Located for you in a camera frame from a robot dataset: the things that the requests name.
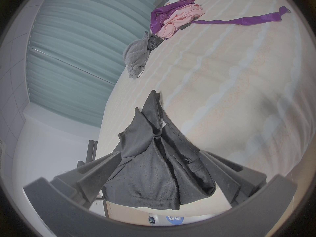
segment green curtain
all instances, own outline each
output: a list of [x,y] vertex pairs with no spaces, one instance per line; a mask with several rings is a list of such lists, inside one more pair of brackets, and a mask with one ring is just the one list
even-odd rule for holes
[[45,0],[28,45],[30,101],[101,126],[125,47],[149,30],[154,0]]

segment pink cloth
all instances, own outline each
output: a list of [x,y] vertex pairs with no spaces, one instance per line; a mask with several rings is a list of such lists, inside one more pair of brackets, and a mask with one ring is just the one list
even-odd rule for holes
[[203,14],[204,12],[198,4],[188,4],[172,13],[170,17],[163,22],[164,26],[156,35],[161,38],[170,38],[180,26],[190,23],[194,17],[200,17]]

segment blue circle sticker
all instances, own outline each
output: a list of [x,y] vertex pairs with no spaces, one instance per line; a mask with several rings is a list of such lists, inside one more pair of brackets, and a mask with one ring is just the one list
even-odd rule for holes
[[181,225],[183,222],[183,217],[170,217],[170,216],[166,216],[166,219],[174,225]]

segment bed sheet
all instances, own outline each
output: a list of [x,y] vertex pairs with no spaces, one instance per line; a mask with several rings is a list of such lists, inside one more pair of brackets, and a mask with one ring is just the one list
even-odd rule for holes
[[141,77],[122,73],[106,104],[97,158],[155,89],[173,123],[198,148],[287,175],[315,132],[315,47],[285,0],[196,0],[202,20],[292,12],[254,26],[192,24],[150,54]]

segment purple satin garment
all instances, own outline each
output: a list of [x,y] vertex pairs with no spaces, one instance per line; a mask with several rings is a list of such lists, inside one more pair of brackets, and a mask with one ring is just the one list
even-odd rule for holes
[[149,26],[153,34],[156,34],[163,27],[164,21],[168,19],[172,13],[183,6],[194,3],[194,1],[195,0],[179,0],[178,2],[173,2],[153,10],[150,16]]
[[279,8],[279,12],[273,12],[261,16],[253,16],[253,17],[245,17],[245,18],[236,18],[233,20],[223,21],[223,20],[197,20],[192,21],[192,24],[203,24],[203,25],[211,25],[211,24],[234,24],[234,25],[242,25],[242,26],[251,26],[257,25],[266,22],[274,22],[274,21],[282,21],[281,16],[285,13],[290,12],[288,8],[282,6]]

